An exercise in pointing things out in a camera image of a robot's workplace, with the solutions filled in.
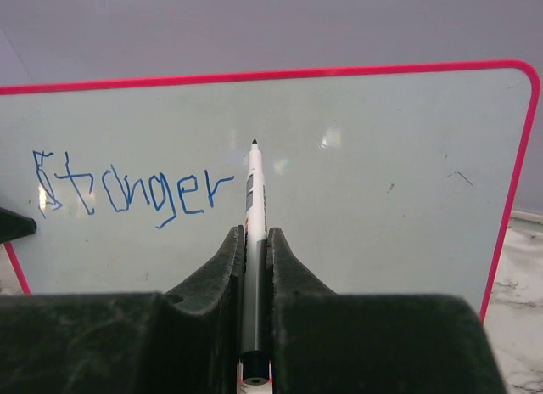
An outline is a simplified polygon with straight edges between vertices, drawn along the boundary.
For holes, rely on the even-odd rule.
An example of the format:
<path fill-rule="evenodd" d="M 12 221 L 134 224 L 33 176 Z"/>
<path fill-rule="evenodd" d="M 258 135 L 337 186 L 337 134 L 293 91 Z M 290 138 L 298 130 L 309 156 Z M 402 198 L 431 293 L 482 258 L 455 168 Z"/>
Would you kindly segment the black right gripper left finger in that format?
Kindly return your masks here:
<path fill-rule="evenodd" d="M 4 393 L 234 393 L 244 231 L 165 293 L 5 296 Z"/>

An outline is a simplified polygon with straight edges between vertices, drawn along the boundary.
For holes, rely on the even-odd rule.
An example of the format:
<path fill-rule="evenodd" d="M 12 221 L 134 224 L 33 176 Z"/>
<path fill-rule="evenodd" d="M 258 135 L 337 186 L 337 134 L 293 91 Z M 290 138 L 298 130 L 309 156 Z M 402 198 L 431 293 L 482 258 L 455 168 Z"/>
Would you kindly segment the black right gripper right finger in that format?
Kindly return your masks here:
<path fill-rule="evenodd" d="M 478 315 L 441 294 L 340 295 L 268 236 L 276 393 L 503 393 Z"/>

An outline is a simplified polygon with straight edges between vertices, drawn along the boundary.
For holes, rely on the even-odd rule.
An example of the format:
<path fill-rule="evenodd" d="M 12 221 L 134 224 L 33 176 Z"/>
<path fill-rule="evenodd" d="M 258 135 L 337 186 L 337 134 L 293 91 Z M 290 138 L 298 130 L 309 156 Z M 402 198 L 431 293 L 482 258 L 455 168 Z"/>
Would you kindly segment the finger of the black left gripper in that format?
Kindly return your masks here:
<path fill-rule="evenodd" d="M 33 235 L 36 230 L 37 225 L 32 218 L 0 208 L 1 244 Z"/>

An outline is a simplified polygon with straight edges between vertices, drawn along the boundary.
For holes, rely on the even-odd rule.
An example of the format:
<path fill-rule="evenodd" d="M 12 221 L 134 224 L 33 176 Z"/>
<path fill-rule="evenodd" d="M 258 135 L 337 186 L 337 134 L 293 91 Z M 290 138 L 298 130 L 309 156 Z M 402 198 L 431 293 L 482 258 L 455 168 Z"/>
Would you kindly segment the white blue whiteboard marker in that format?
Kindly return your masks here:
<path fill-rule="evenodd" d="M 259 144 L 248 153 L 244 224 L 244 291 L 240 360 L 243 383 L 261 386 L 269 379 L 266 338 L 266 188 Z"/>

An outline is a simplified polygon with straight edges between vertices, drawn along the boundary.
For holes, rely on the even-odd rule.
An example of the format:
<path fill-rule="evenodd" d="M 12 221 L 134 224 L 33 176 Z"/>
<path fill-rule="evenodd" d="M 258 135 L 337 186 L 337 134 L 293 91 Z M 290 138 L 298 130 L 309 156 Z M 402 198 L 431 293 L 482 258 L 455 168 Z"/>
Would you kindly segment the pink framed whiteboard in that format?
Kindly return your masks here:
<path fill-rule="evenodd" d="M 168 290 L 245 219 L 341 293 L 489 305 L 540 78 L 515 59 L 3 87 L 1 204 L 28 293 Z"/>

